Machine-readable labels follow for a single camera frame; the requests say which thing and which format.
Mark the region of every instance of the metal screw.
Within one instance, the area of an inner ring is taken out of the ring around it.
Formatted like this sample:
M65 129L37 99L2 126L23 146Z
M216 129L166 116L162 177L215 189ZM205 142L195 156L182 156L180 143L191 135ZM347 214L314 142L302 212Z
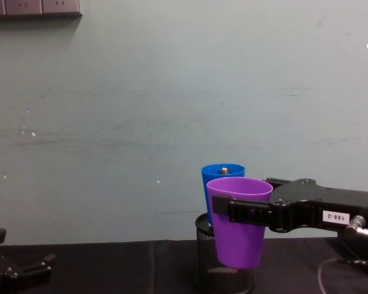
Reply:
M221 175L228 175L229 174L229 168L227 167L223 167L220 169L220 174Z

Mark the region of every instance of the table surface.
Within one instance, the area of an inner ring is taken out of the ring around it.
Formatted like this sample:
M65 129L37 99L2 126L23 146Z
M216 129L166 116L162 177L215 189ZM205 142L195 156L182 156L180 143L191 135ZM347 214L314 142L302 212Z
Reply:
M261 266L254 270L253 294L320 294L319 264L338 257L336 238L266 239ZM196 241L3 246L19 265L57 255L52 282L25 294L192 294ZM343 264L323 272L328 294L368 293L368 275Z

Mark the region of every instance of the white label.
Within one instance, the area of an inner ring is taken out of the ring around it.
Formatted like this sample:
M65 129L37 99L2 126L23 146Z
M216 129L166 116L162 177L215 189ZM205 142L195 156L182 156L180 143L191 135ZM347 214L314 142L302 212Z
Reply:
M350 214L336 213L335 211L323 210L323 222L333 222L335 224L348 225Z

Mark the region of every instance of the wire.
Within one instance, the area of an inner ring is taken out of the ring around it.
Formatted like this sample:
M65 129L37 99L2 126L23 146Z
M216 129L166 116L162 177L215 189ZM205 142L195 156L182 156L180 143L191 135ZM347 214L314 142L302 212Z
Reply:
M341 259L339 258L330 258L330 259L323 261L320 264L318 268L318 283L319 283L319 287L320 287L322 294L327 294L326 290L324 289L323 282L321 281L321 272L323 271L324 266L328 265L329 263L340 262L340 261Z

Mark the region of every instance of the cup rim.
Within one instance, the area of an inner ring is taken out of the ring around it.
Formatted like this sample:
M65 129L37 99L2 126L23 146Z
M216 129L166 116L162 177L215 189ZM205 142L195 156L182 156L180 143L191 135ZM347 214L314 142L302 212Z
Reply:
M265 186L269 187L269 190L267 192L263 192L263 193L238 193L238 192L232 192L232 191L227 191L227 190L221 190L221 189L215 189L213 188L212 185L213 183L215 183L216 181L233 181L234 179L238 180L238 181L256 181L256 182L259 182L259 183L262 183L264 184ZM224 177L224 178L217 178L217 179L212 179L211 181L209 181L207 183L207 188L210 188L210 189L213 189L215 191L218 191L219 193L221 194L228 194L228 195L266 195L266 194L269 194L273 191L274 187L261 180L261 179L256 179L256 178L248 178L248 177L245 177L245 176L231 176L231 177Z
M205 165L204 167L202 167L202 174L205 174L205 175L212 175L212 176L215 176L215 175L220 175L218 172L215 172L215 173L211 173L211 172L208 172L206 171L207 168L210 168L210 167L214 167L216 165L230 165L230 166L236 166L236 167L239 167L240 168L240 171L237 171L235 173L230 173L229 176L232 177L232 175L238 175L239 173L242 173L243 171L245 171L245 167L241 164L234 164L234 163L227 163L227 162L220 162L220 163L217 163L217 164L208 164L208 165Z

